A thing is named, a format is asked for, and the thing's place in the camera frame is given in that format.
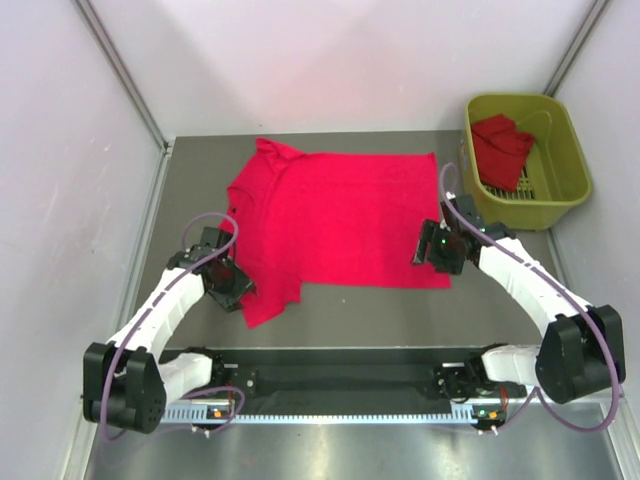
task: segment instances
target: laundry basket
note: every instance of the laundry basket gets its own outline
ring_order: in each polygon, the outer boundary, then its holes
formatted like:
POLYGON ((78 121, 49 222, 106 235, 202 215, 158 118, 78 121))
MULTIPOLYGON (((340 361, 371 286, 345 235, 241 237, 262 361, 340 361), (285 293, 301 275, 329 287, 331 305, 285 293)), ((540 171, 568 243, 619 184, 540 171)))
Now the laundry basket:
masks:
POLYGON ((465 112, 460 147, 462 178, 485 222, 510 228, 543 230, 591 193, 582 149, 564 106, 551 97, 532 94, 489 94, 473 98, 465 112), (483 185, 471 137, 478 120, 504 114, 517 129, 536 138, 515 192, 483 185))

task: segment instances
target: metal frame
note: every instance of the metal frame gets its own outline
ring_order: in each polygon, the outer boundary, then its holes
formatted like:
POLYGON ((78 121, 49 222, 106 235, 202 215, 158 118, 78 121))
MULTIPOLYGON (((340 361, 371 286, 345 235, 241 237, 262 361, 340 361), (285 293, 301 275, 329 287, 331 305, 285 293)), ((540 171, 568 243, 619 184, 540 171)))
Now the metal frame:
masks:
MULTIPOLYGON (((608 404, 600 403, 600 407, 603 416, 606 415, 609 409, 608 404)), ((640 478, 640 435, 626 400, 620 402, 616 420, 609 427, 608 433, 624 478, 629 480, 640 478)))
MULTIPOLYGON (((229 402, 217 401, 218 405, 229 402)), ((221 425, 224 419, 217 420, 208 415, 211 405, 206 402, 179 401, 167 406, 162 417, 164 425, 221 425)), ((451 404, 451 413, 389 414, 389 415, 245 415, 238 414, 233 423, 237 425, 473 425, 478 423, 475 410, 470 404, 451 404)))
POLYGON ((71 3, 75 5, 76 9, 80 13, 80 16, 89 28, 91 35, 98 42, 102 53, 107 59, 109 65, 111 65, 111 68, 120 81, 122 88, 127 93, 127 96, 131 100, 131 103, 142 118, 142 121, 147 127, 147 130, 149 130, 149 134, 158 144, 158 146, 162 150, 162 153, 166 153, 169 149, 169 141, 164 137, 162 131, 160 130, 160 127, 158 126, 158 123, 156 122, 155 118, 153 118, 153 115, 149 110, 146 102, 144 101, 140 90, 138 90, 138 87, 133 81, 129 70, 122 61, 118 50, 111 40, 109 33, 102 24, 102 21, 100 20, 96 9, 89 0, 71 0, 71 3))
POLYGON ((550 97, 554 97, 556 95, 562 85, 562 82, 564 82, 564 79, 569 73, 569 70, 578 58, 578 54, 584 48, 587 39, 593 33, 598 21, 602 18, 605 10, 610 4, 611 0, 595 0, 593 2, 585 18, 582 20, 578 31, 573 36, 571 43, 562 56, 562 60, 560 60, 560 63, 549 80, 549 83, 545 87, 545 95, 549 95, 550 97))
MULTIPOLYGON (((172 145, 169 145, 167 151, 162 155, 158 163, 158 169, 149 193, 147 207, 143 214, 142 226, 136 240, 136 249, 129 266, 129 276, 124 286, 120 309, 114 320, 112 331, 117 331, 120 326, 124 325, 128 319, 131 318, 135 309, 136 294, 149 251, 151 233, 158 214, 158 207, 160 206, 160 198, 162 197, 171 153, 172 145)), ((78 410, 78 421, 73 430, 72 439, 69 442, 65 458, 60 468, 60 475, 58 476, 58 478, 64 480, 77 480, 84 477, 93 447, 93 439, 97 431, 95 424, 84 420, 82 416, 81 399, 78 399, 76 408, 78 410)))

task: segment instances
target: cable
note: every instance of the cable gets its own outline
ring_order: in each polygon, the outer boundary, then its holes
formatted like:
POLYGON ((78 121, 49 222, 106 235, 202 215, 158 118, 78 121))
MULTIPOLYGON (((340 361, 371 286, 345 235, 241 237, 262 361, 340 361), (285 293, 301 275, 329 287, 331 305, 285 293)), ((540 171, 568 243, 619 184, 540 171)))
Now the cable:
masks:
POLYGON ((507 413, 507 408, 509 407, 509 392, 507 392, 507 388, 504 385, 500 386, 500 406, 502 407, 502 411, 507 413))
MULTIPOLYGON (((219 255, 221 255, 222 253, 226 252, 229 248, 231 248, 231 245, 233 245, 233 243, 238 238, 238 224, 236 223, 236 221, 233 218, 231 218, 230 216, 228 216, 228 215, 226 215, 224 213, 209 212, 209 213, 203 213, 202 215, 198 215, 196 218, 194 218, 193 220, 191 220, 189 222, 189 224, 185 228, 185 231, 184 231, 184 234, 183 234, 183 240, 186 238, 186 235, 189 232, 189 229, 197 221, 199 221, 199 220, 201 220, 203 218, 208 218, 208 217, 220 217, 220 218, 224 218, 225 220, 228 220, 229 222, 231 222, 231 224, 233 225, 233 235, 231 236, 231 239, 225 245, 220 247, 218 250, 214 251, 210 255, 207 255, 206 257, 201 258, 200 260, 195 262, 193 265, 191 265, 189 268, 187 268, 184 272, 182 272, 180 275, 178 275, 176 278, 174 278, 173 281, 171 283, 169 283, 169 285, 164 290, 164 292, 160 293, 152 301, 152 305, 154 305, 154 306, 157 305, 161 301, 161 299, 165 296, 165 293, 168 292, 169 290, 171 290, 184 277, 186 277, 191 272, 193 272, 194 270, 198 269, 199 267, 201 267, 205 263, 210 262, 214 258, 216 258, 219 255)), ((107 370, 107 377, 106 377, 105 384, 104 384, 104 390, 102 391, 102 399, 101 399, 102 403, 100 405, 100 422, 99 422, 100 430, 101 430, 101 433, 102 433, 102 438, 107 443, 111 443, 111 442, 114 442, 114 441, 118 440, 119 438, 122 438, 122 436, 126 433, 126 430, 121 430, 114 437, 110 437, 109 433, 107 431, 107 403, 109 401, 109 395, 111 394, 111 385, 113 384, 113 378, 114 378, 114 375, 115 375, 115 372, 116 372, 116 368, 118 366, 118 362, 120 361, 120 358, 122 357, 122 354, 123 354, 127 344, 131 341, 131 338, 133 337, 133 335, 138 331, 138 328, 140 327, 140 325, 142 325, 142 323, 147 319, 147 317, 151 314, 152 311, 153 311, 153 306, 147 308, 142 313, 142 315, 140 315, 140 318, 138 319, 138 321, 133 325, 133 327, 129 330, 127 335, 122 340, 122 343, 120 344, 120 346, 116 350, 116 353, 113 356, 113 360, 111 360, 111 363, 109 364, 109 369, 107 370)))
MULTIPOLYGON (((225 430, 226 428, 229 427, 229 425, 231 424, 231 422, 236 418, 237 415, 240 414, 240 412, 242 411, 242 408, 244 407, 244 403, 245 403, 245 395, 244 392, 242 390, 240 390, 237 387, 232 387, 232 386, 225 386, 225 387, 215 387, 215 388, 206 388, 203 390, 199 390, 199 391, 195 391, 195 392, 191 392, 187 395, 185 395, 183 398, 187 399, 187 398, 193 398, 193 397, 199 397, 201 395, 215 395, 217 393, 222 393, 222 392, 229 392, 229 394, 232 393, 237 393, 240 396, 240 400, 238 401, 238 404, 235 406, 235 408, 233 409, 233 412, 231 413, 231 415, 229 415, 229 418, 227 418, 226 422, 221 423, 215 430, 210 430, 209 434, 210 435, 215 435, 220 433, 221 431, 225 430)), ((186 425, 180 425, 180 426, 176 426, 176 427, 168 427, 165 428, 159 432, 155 432, 152 435, 149 436, 148 439, 146 439, 144 442, 138 444, 137 446, 133 447, 132 449, 129 449, 129 452, 127 454, 127 456, 125 456, 123 459, 121 459, 118 462, 111 462, 107 459, 106 457, 106 451, 105 448, 101 448, 100 449, 100 456, 102 459, 102 464, 104 465, 104 467, 107 470, 117 470, 121 467, 123 467, 125 464, 127 464, 134 456, 136 456, 138 453, 140 453, 140 451, 145 448, 147 445, 149 445, 151 442, 156 441, 159 437, 163 437, 169 433, 174 433, 174 432, 185 432, 185 431, 194 431, 194 427, 192 426, 186 426, 186 425)))
MULTIPOLYGON (((438 179, 438 187, 440 190, 440 194, 442 195, 442 199, 445 205, 447 206, 447 208, 451 211, 451 213, 458 219, 458 221, 462 225, 464 225, 477 238, 479 238, 486 244, 496 247, 498 250, 500 250, 502 253, 504 253, 514 261, 520 264, 526 263, 523 259, 518 257, 515 253, 503 247, 502 245, 497 243, 495 240, 493 240, 491 237, 489 237, 488 235, 485 235, 483 232, 477 229, 471 222, 469 222, 466 218, 464 218, 464 216, 455 209, 455 207, 451 204, 451 201, 449 200, 449 198, 447 198, 447 191, 444 188, 444 177, 449 170, 453 170, 455 174, 455 172, 457 171, 457 168, 453 163, 447 163, 443 167, 442 171, 440 172, 440 178, 438 179)), ((451 185, 452 190, 455 189, 456 182, 457 182, 457 179, 454 176, 454 181, 452 182, 452 185, 451 185)), ((603 430, 606 430, 609 427, 609 425, 611 425, 614 418, 616 417, 616 414, 618 412, 619 402, 620 402, 620 383, 618 381, 618 373, 616 372, 613 356, 611 355, 611 351, 609 350, 607 341, 605 340, 604 336, 598 329, 593 319, 571 297, 571 295, 569 295, 567 291, 556 282, 556 280, 553 277, 551 277, 550 275, 547 275, 545 272, 543 272, 542 270, 539 270, 535 266, 530 267, 530 270, 536 275, 538 275, 538 277, 540 277, 546 283, 548 283, 556 292, 562 295, 562 297, 567 301, 567 303, 569 303, 569 305, 571 305, 571 307, 573 307, 580 314, 582 319, 586 322, 586 324, 589 326, 589 328, 593 332, 593 335, 596 341, 598 342, 600 349, 602 350, 605 363, 607 364, 607 369, 609 370, 609 377, 611 379, 611 406, 609 407, 609 412, 607 413, 602 423, 600 423, 599 425, 596 425, 595 427, 580 427, 578 425, 574 425, 573 423, 565 420, 560 415, 558 415, 553 410, 553 408, 551 408, 551 405, 549 405, 547 400, 544 398, 544 395, 542 394, 540 389, 538 387, 535 387, 527 397, 527 400, 525 400, 525 402, 522 404, 522 407, 520 407, 516 412, 516 414, 512 418, 507 420, 507 422, 504 425, 502 425, 502 427, 500 427, 499 430, 504 429, 507 425, 510 425, 516 418, 518 418, 522 414, 523 409, 531 402, 534 396, 538 397, 538 399, 540 400, 540 403, 551 414, 553 418, 555 418, 558 422, 560 422, 565 427, 570 428, 571 430, 575 430, 581 433, 596 433, 596 432, 601 432, 603 430)))

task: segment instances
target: black bracket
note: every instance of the black bracket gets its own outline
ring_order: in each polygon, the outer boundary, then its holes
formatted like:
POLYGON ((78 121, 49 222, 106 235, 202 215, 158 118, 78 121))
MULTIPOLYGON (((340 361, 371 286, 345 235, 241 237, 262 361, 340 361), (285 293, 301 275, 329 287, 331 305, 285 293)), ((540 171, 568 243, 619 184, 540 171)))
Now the black bracket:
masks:
MULTIPOLYGON (((493 240, 515 238, 515 234, 502 223, 485 225, 471 195, 456 197, 451 203, 473 226, 493 240)), ((478 265, 483 244, 458 221, 444 202, 440 207, 445 225, 434 220, 424 221, 412 263, 421 265, 428 262, 436 272, 460 275, 466 260, 478 265)))
MULTIPOLYGON (((622 319, 609 305, 587 313, 598 326, 613 356, 620 383, 626 378, 622 319)), ((547 326, 536 360, 536 376, 544 392, 556 403, 567 403, 611 386, 604 356, 584 319, 566 317, 547 326)))
POLYGON ((477 353, 469 355, 464 362, 457 364, 442 364, 434 369, 435 388, 442 398, 449 401, 462 399, 457 403, 464 403, 470 398, 479 397, 478 392, 494 391, 498 384, 491 382, 484 370, 482 354, 498 344, 483 348, 477 353))
MULTIPOLYGON (((117 348, 113 343, 92 343, 83 358, 83 415, 100 421, 102 392, 117 348)), ((158 426, 167 403, 156 361, 144 348, 125 350, 116 369, 107 400, 108 425, 141 433, 158 426)))
MULTIPOLYGON (((168 269, 189 268, 198 260, 211 255, 225 245, 231 234, 213 227, 205 227, 200 243, 188 252, 176 253, 167 264, 168 269)), ((229 251, 197 268, 195 274, 202 275, 205 289, 227 312, 241 308, 240 299, 255 290, 255 284, 229 256, 229 251)))

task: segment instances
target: red cloth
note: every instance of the red cloth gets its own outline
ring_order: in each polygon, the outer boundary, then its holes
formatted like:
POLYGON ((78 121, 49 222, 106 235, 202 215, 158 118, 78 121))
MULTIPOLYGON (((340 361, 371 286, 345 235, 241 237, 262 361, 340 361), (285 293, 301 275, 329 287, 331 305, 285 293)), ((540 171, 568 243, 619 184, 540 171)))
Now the red cloth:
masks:
POLYGON ((301 282, 450 287, 431 265, 411 265, 423 220, 439 215, 434 154, 306 154, 256 143, 228 188, 240 228, 235 260, 257 288, 242 300, 250 328, 299 302, 301 282))
POLYGON ((513 120, 496 115, 471 125, 480 180, 513 192, 536 139, 516 130, 513 120))

